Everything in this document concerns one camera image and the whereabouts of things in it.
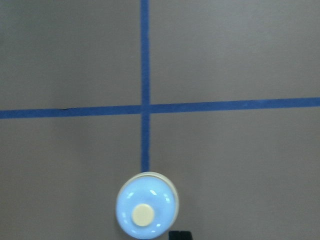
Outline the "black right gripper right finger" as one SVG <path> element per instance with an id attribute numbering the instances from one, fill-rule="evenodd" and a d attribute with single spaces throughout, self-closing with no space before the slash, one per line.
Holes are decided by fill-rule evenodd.
<path id="1" fill-rule="evenodd" d="M 180 240 L 193 240 L 192 233 L 190 231 L 180 231 Z"/>

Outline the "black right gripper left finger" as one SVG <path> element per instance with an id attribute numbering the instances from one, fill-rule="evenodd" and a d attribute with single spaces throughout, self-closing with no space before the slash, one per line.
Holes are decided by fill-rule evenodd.
<path id="1" fill-rule="evenodd" d="M 169 231 L 168 232 L 168 239 L 169 240 L 180 240 L 181 239 L 181 232 L 178 230 Z"/>

